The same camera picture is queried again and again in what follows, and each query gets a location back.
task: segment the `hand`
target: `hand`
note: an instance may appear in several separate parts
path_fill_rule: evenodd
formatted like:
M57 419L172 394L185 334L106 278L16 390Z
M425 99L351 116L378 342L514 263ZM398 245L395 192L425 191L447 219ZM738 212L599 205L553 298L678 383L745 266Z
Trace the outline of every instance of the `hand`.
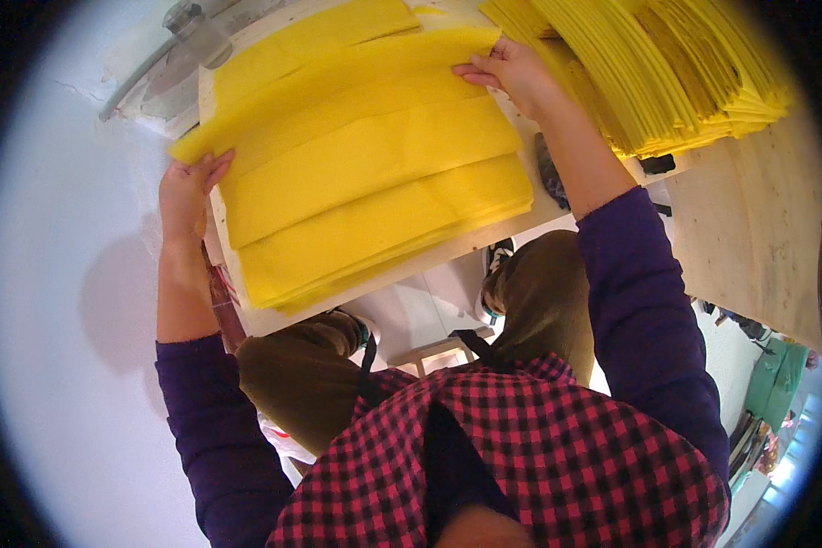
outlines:
M505 36L496 42L490 57L473 54L471 64L452 70L466 82L503 90L521 114L537 121L543 105L561 92L538 53Z
M177 160L171 162L158 189L165 243L190 237L200 242L204 238L207 228L205 200L229 170L234 157L234 151L229 150L216 159L213 154L205 154L192 166Z

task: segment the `purple long sleeve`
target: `purple long sleeve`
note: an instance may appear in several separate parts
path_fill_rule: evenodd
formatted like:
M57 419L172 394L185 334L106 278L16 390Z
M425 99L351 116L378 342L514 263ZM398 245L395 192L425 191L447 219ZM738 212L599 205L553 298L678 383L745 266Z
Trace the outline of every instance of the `purple long sleeve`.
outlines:
M727 434L664 224L633 189L579 221L594 349L612 396L685 437L727 484Z
M198 525L218 548L264 546L293 486L219 335L157 345L158 380Z

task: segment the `person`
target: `person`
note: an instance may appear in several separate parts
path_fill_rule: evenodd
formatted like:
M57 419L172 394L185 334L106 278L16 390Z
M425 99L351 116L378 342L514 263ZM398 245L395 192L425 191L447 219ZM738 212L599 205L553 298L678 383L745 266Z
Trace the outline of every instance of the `person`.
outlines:
M503 37L453 71L538 123L579 225L492 247L481 308L505 329L492 347L461 333L471 364L357 367L376 338L341 309L227 354L200 241L232 153L164 175L156 367L201 529L214 546L714 543L727 434L645 190L530 48ZM585 388L594 356L611 397ZM295 490L257 409L318 456Z

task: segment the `plywood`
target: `plywood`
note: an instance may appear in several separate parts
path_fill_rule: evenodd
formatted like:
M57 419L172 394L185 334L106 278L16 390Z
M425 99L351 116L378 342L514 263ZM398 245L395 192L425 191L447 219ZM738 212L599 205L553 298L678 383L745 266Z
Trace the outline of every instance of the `plywood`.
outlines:
M690 153L666 179L688 294L820 350L822 146L808 112Z
M269 34L292 25L299 18L326 10L336 5L342 4L343 0L299 0L289 6L285 6L274 13L259 19L259 21L244 28L234 36L231 41L234 45L234 54L241 52L247 47L255 44L260 39ZM478 12L477 0L406 0L406 4L411 7L421 5L438 8L446 15L421 15L420 20L424 29L448 28L451 26L493 26L493 24L480 12ZM252 307L249 296L246 294L242 283L240 262L237 254L228 244L228 233L225 228L225 206L222 203L218 188L210 195L211 206L216 221L216 230L221 243L220 252L224 256L226 269L229 271L234 286L237 289L238 315L243 323L243 328L248 335L263 336L277 331L287 325L300 322L301 320L326 311L346 301L351 301L359 296L370 293L383 286L405 279L410 275L422 272L440 265L444 262L460 257L467 253L474 252L482 247L489 246L493 242L505 237L514 236L530 228L547 223L548 221L569 215L568 211L561 210L550 196L545 192L539 182L536 168L535 155L533 154L533 136L538 131L535 123L521 116L514 105L508 101L507 96L501 92L495 92L497 103L500 104L509 121L518 130L524 143L524 151L521 158L530 181L533 181L534 199L532 211L523 215L515 216L500 223L488 225L468 232L459 237L455 237L439 246L432 247L426 252L413 257L400 264L395 269L381 274L373 279L369 279L357 287L344 291L325 301L320 302L306 311L286 316L274 310L259 310ZM200 120L206 122L216 111L216 99L213 93L213 73L201 68L199 71L199 107ZM676 157L676 170L670 174L681 173L690 169L689 156L687 154ZM649 184L661 181L669 174L649 175L643 173L639 162L635 159L625 161L625 166L640 184Z

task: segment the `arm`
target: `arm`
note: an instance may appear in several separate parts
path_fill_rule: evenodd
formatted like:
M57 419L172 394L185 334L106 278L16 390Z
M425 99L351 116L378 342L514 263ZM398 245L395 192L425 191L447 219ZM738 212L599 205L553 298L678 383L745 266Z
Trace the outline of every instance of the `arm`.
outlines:
M647 193L529 47L503 37L490 57L454 72L506 91L542 128L578 219L595 351L613 397L685 437L727 483L718 390L680 264Z
M200 248L204 201L230 160L174 162L161 181L156 369L201 530L214 546L262 546L293 488L222 347Z

